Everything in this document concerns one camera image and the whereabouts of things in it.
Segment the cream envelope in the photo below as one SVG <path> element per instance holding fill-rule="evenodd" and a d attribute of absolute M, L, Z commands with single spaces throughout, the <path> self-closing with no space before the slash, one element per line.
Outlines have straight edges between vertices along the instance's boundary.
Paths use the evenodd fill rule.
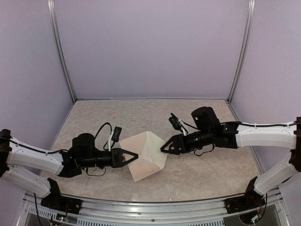
<path fill-rule="evenodd" d="M 165 141 L 150 131 L 123 139 L 119 142 L 122 149 L 138 154 L 138 158 L 127 166 L 134 182 L 161 171 L 167 155 L 160 148 Z"/>

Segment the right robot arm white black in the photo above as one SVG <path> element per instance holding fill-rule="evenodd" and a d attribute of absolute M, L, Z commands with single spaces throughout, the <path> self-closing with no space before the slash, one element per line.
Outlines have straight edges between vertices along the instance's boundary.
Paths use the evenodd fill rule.
<path fill-rule="evenodd" d="M 161 152 L 173 155 L 195 152 L 204 146 L 237 149 L 248 146 L 271 146 L 290 150 L 282 161 L 261 176 L 253 178 L 241 197 L 245 209 L 252 208 L 270 189 L 301 171 L 301 119 L 278 124 L 248 124 L 240 121 L 220 122 L 213 108 L 200 107 L 191 114 L 196 129 L 188 133 L 174 114 L 169 118 L 181 134 L 172 136 Z"/>

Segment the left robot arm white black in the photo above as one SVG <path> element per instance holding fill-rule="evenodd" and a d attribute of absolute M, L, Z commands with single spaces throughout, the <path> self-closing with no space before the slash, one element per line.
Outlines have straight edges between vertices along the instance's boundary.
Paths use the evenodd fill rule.
<path fill-rule="evenodd" d="M 72 178 L 88 168 L 122 168 L 138 159 L 138 154 L 113 148 L 100 151 L 95 146 L 95 137 L 82 133 L 72 140 L 69 150 L 49 151 L 20 142 L 11 136 L 11 131 L 0 132 L 0 178 L 23 187 L 45 198 L 55 209 L 62 209 L 66 199 L 55 189 L 54 180 L 36 175 L 27 168 L 46 171 L 62 178 Z"/>

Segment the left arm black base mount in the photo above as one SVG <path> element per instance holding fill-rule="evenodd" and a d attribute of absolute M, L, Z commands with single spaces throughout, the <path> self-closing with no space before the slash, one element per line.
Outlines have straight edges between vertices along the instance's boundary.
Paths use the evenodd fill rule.
<path fill-rule="evenodd" d="M 41 206 L 65 213 L 79 214 L 82 200 L 63 196 L 55 180 L 48 178 L 47 181 L 50 184 L 50 194 L 42 198 Z"/>

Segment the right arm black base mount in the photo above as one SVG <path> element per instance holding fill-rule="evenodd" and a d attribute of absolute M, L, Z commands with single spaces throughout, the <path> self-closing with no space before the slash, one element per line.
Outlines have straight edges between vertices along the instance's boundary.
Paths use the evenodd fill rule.
<path fill-rule="evenodd" d="M 247 185 L 243 195 L 224 200 L 225 208 L 228 214 L 241 212 L 253 208 L 264 206 L 266 204 L 262 194 L 254 190 L 254 184 L 258 177 L 254 177 Z"/>

